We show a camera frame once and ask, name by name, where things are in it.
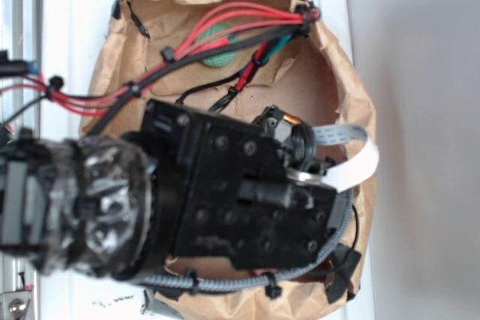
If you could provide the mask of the black foil wrapped robot arm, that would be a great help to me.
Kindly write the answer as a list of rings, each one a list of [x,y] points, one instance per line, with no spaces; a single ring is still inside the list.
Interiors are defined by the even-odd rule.
[[[168,258],[221,257],[238,270],[314,262],[341,224],[314,130],[271,106],[252,124],[153,100],[141,129],[1,150],[1,250],[45,274],[139,280]]]

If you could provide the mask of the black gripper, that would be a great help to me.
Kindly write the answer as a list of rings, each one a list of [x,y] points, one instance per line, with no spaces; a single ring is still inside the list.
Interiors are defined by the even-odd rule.
[[[324,170],[311,126],[275,107],[254,123],[152,100],[141,127],[157,161],[160,245],[168,256],[219,256],[238,270],[315,262],[336,192],[295,170]]]

